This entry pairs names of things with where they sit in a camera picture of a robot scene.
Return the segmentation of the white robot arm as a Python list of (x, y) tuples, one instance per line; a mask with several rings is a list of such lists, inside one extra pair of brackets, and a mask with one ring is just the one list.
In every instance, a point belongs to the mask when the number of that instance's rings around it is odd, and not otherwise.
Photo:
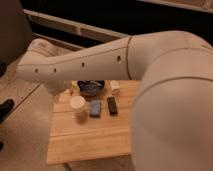
[(35, 39), (17, 71), (50, 89), (70, 80), (138, 80), (131, 113), (135, 171), (213, 171), (213, 46), (203, 38), (163, 31), (65, 55)]

